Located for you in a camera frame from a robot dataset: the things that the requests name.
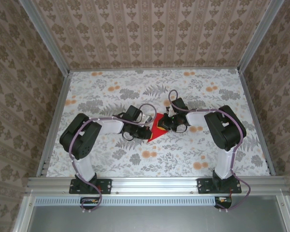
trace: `gray leaf pattern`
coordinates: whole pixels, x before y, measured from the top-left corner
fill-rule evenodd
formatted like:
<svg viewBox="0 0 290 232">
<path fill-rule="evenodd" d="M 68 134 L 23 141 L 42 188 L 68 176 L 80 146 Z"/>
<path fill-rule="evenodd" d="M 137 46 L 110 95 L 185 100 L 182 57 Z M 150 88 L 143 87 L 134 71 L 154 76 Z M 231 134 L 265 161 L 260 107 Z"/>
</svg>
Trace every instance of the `gray leaf pattern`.
<svg viewBox="0 0 290 232">
<path fill-rule="evenodd" d="M 71 86 L 47 176 L 75 174 L 58 140 L 78 113 L 89 117 L 112 116 L 125 112 L 130 105 L 139 107 L 143 103 L 151 103 L 158 113 L 165 113 L 171 89 L 178 91 L 189 109 L 229 105 L 247 130 L 234 170 L 237 175 L 269 174 L 236 70 L 104 71 L 70 75 Z M 149 106 L 142 111 L 153 114 Z M 149 143 L 140 139 L 129 142 L 121 134 L 100 135 L 90 158 L 101 177 L 209 176 L 216 166 L 217 153 L 208 128 L 194 125 L 185 133 L 168 132 Z"/>
</svg>

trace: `floral tablecloth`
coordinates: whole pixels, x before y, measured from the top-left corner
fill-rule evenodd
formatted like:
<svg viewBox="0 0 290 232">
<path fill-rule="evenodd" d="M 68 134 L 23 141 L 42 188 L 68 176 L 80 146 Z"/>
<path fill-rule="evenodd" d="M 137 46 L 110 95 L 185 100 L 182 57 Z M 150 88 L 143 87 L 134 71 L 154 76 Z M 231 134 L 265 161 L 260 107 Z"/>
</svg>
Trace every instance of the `floral tablecloth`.
<svg viewBox="0 0 290 232">
<path fill-rule="evenodd" d="M 164 113 L 168 93 L 176 89 L 192 108 L 229 105 L 247 130 L 239 148 L 234 170 L 238 175 L 269 175 L 244 91 L 235 69 L 144 70 L 72 72 L 55 147 L 47 176 L 73 176 L 71 160 L 59 137 L 74 117 L 111 116 L 130 105 L 153 104 Z M 142 108 L 153 113 L 150 107 Z M 189 127 L 185 133 L 168 132 L 147 142 L 129 142 L 121 134 L 101 135 L 90 153 L 98 176 L 210 176 L 216 166 L 217 150 L 208 128 Z"/>
</svg>

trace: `table surface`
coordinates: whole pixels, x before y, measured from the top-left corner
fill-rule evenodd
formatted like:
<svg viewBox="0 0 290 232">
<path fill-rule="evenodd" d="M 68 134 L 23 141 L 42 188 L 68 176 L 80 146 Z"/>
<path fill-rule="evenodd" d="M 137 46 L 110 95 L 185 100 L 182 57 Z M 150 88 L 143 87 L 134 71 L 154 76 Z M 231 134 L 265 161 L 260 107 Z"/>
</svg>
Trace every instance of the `table surface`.
<svg viewBox="0 0 290 232">
<path fill-rule="evenodd" d="M 229 105 L 247 130 L 236 154 L 237 175 L 269 175 L 247 100 L 236 69 L 144 70 L 72 72 L 72 81 L 60 121 L 47 176 L 73 176 L 71 160 L 59 137 L 78 113 L 111 116 L 130 105 L 153 104 L 159 113 L 169 106 L 168 93 L 176 89 L 189 109 Z M 145 114 L 153 110 L 142 108 Z M 185 133 L 168 132 L 147 142 L 129 142 L 121 134 L 98 136 L 90 153 L 101 177 L 211 176 L 217 150 L 207 127 L 192 126 Z"/>
</svg>

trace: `patterned wallpaper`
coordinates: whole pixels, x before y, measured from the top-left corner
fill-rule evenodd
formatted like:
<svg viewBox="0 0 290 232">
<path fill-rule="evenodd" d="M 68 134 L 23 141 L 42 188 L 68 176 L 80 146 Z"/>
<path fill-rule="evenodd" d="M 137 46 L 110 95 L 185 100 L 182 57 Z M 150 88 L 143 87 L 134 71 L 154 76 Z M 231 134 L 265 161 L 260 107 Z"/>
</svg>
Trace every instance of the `patterned wallpaper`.
<svg viewBox="0 0 290 232">
<path fill-rule="evenodd" d="M 34 0 L 70 69 L 237 66 L 269 0 Z"/>
<path fill-rule="evenodd" d="M 290 185 L 290 1 L 285 1 L 245 70 L 278 175 Z"/>
<path fill-rule="evenodd" d="M 36 174 L 62 75 L 17 0 L 0 0 L 0 232 Z"/>
</svg>

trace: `wallpaper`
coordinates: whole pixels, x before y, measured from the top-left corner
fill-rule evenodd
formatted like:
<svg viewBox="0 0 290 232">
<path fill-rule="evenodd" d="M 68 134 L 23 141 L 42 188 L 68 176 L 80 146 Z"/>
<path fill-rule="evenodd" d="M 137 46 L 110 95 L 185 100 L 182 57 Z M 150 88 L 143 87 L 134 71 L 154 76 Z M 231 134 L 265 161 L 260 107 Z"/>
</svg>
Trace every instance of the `wallpaper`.
<svg viewBox="0 0 290 232">
<path fill-rule="evenodd" d="M 290 185 L 290 1 L 244 74 L 276 172 Z"/>
<path fill-rule="evenodd" d="M 75 174 L 59 138 L 78 113 L 106 117 L 125 112 L 130 105 L 139 107 L 147 102 L 163 114 L 170 105 L 171 89 L 178 91 L 189 109 L 229 105 L 247 130 L 236 155 L 234 171 L 240 176 L 269 175 L 236 69 L 72 72 L 70 75 L 70 90 L 47 176 Z M 154 113 L 149 106 L 142 111 L 147 115 Z M 184 133 L 170 131 L 150 142 L 139 139 L 129 142 L 121 134 L 101 135 L 90 159 L 97 175 L 103 177 L 212 176 L 218 150 L 204 122 Z"/>
<path fill-rule="evenodd" d="M 237 66 L 269 0 L 34 0 L 70 69 Z"/>
<path fill-rule="evenodd" d="M 62 75 L 16 0 L 0 0 L 0 232 L 35 176 Z"/>
</svg>

